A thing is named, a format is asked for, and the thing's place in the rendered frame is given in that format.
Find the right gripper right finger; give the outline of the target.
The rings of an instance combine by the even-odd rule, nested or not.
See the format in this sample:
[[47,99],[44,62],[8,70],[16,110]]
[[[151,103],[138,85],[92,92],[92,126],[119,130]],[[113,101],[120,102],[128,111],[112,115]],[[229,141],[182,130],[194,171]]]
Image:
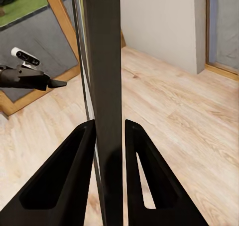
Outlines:
[[[156,209],[144,206],[138,153]],[[144,128],[125,120],[128,226],[209,226]]]

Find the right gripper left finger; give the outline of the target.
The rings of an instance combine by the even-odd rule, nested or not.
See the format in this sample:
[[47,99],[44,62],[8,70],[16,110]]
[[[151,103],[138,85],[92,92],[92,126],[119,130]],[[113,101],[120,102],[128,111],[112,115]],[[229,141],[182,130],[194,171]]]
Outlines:
[[84,226],[95,120],[77,126],[0,212],[0,226]]

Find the poster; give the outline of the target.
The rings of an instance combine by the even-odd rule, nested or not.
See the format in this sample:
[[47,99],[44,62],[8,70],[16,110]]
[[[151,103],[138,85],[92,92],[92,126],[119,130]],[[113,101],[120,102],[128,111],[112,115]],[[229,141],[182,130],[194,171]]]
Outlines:
[[103,226],[123,226],[120,0],[72,0]]

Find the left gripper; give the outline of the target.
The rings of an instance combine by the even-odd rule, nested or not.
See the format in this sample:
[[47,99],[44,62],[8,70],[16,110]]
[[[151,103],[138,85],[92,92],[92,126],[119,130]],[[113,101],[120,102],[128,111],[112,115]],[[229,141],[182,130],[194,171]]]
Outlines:
[[44,72],[29,69],[24,65],[17,65],[16,69],[8,73],[9,84],[14,88],[37,89],[46,91],[49,88],[59,88],[67,85],[66,81],[50,79]]

